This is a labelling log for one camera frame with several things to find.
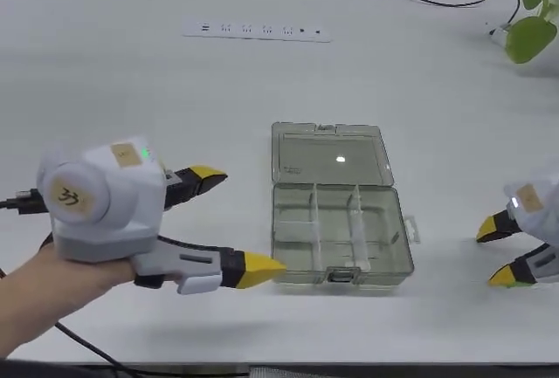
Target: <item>power strip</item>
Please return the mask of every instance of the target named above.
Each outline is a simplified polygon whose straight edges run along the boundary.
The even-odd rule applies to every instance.
[[[321,27],[292,24],[252,24],[187,20],[184,36],[200,38],[236,38],[260,40],[291,40],[295,42],[330,42],[330,36]]]

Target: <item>white desk surface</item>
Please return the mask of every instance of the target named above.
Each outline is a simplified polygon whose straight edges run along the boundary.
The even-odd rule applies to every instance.
[[[535,248],[478,246],[502,184],[557,154],[559,82],[521,76],[487,30],[514,0],[448,10],[407,0],[0,0],[0,196],[33,186],[51,141],[146,134],[167,165],[231,176],[165,216],[163,233],[270,247],[270,126],[377,124],[415,274],[383,298],[285,296],[273,284],[180,297],[125,285],[65,324],[120,361],[559,361],[559,287],[491,289]],[[323,24],[327,45],[181,37],[186,16]],[[26,260],[46,216],[0,214],[0,265]],[[98,361],[57,331],[16,357]]]

